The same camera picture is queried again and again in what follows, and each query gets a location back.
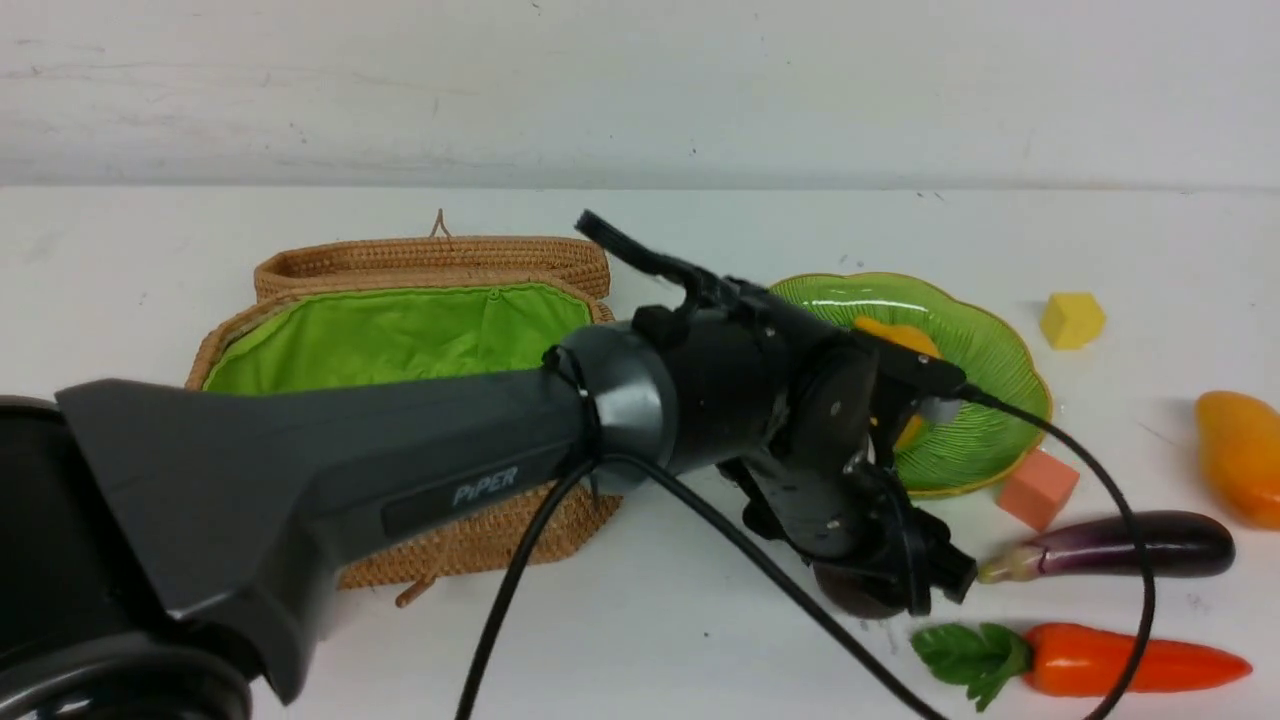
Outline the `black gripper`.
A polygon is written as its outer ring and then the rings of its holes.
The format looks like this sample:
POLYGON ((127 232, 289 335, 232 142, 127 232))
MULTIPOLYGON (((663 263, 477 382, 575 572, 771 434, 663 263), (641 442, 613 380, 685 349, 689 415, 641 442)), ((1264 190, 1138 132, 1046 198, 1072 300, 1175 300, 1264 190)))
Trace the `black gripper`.
POLYGON ((745 493, 751 533, 787 544, 817 573, 851 580, 892 614, 928 614, 932 589, 963 603, 978 565, 943 520, 913 505, 896 439, 886 430, 753 438, 719 452, 718 470, 745 493))

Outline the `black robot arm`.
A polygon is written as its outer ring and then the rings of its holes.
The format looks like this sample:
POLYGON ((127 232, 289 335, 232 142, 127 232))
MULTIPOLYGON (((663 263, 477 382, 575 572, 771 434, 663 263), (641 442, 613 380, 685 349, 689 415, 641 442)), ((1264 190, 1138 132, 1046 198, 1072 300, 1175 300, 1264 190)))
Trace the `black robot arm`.
POLYGON ((552 483, 717 465, 750 525, 881 603, 960 601, 975 561, 891 450, 948 364, 796 307, 584 327, 535 369, 246 397, 95 380, 3 400, 3 716, 247 719, 301 692, 340 573, 552 483))

